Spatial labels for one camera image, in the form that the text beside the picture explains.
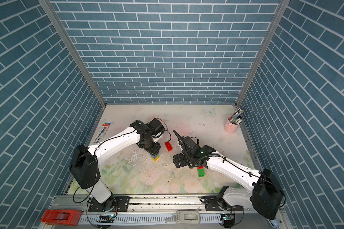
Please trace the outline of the green small square lego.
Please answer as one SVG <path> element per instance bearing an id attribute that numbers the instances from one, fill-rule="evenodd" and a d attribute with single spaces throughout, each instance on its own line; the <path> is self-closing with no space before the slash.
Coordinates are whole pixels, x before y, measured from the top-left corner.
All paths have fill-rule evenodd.
<path id="1" fill-rule="evenodd" d="M 198 176 L 199 177 L 204 177 L 205 176 L 204 169 L 198 169 L 197 172 L 198 172 Z"/>

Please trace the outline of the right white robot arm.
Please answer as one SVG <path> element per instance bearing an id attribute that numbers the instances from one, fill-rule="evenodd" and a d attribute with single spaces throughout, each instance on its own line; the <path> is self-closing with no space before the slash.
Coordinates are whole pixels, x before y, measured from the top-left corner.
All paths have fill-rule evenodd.
<path id="1" fill-rule="evenodd" d="M 231 206 L 252 206 L 254 210 L 268 220 L 275 220 L 279 208 L 285 204 L 284 191 L 274 173 L 268 169 L 263 171 L 243 166 L 210 146 L 199 146 L 189 136 L 181 136 L 174 132 L 178 139 L 181 153 L 174 155 L 176 168 L 188 166 L 190 169 L 205 167 L 217 171 L 240 184 L 247 192 L 238 194 L 233 188 L 221 189 L 217 200 L 221 208 Z"/>

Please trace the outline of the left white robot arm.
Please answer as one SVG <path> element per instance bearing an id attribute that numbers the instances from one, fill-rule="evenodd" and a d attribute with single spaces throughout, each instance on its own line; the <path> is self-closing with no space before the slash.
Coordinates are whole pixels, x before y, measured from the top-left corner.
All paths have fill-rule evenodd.
<path id="1" fill-rule="evenodd" d="M 79 187 L 92 196 L 91 202 L 100 204 L 104 212 L 116 211 L 117 201 L 102 181 L 99 167 L 116 153 L 134 144 L 156 159 L 161 149 L 158 140 L 164 133 L 169 132 L 157 118 L 146 124 L 135 120 L 122 132 L 100 143 L 75 147 L 69 171 Z"/>

